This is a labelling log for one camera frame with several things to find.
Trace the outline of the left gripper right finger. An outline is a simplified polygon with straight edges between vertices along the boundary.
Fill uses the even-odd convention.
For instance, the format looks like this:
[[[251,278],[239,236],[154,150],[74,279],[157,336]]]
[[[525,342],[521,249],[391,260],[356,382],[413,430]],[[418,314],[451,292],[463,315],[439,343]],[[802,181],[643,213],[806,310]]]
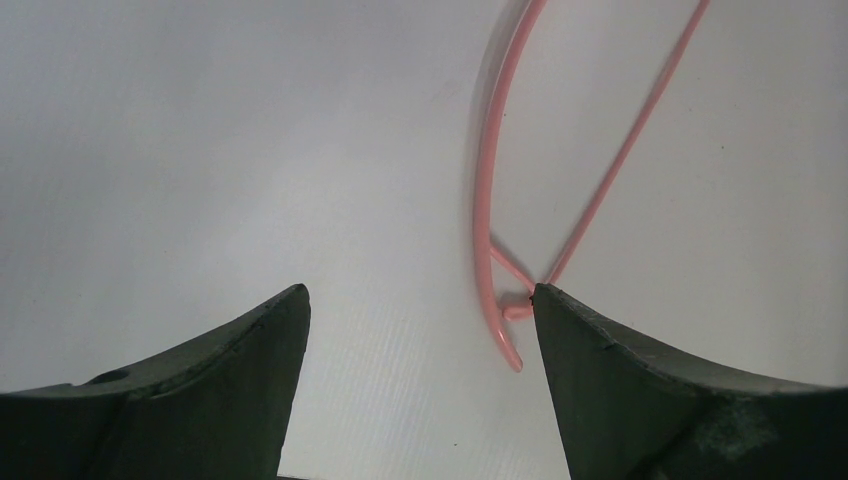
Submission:
[[[575,479],[843,479],[847,391],[689,354],[540,284],[547,383]]]

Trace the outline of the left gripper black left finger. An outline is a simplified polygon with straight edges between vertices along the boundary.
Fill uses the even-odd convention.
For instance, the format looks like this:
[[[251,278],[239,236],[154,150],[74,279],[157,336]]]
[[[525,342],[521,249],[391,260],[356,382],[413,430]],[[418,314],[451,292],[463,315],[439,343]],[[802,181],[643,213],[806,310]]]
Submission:
[[[2,477],[276,478],[310,316],[296,284],[84,384],[4,394]]]

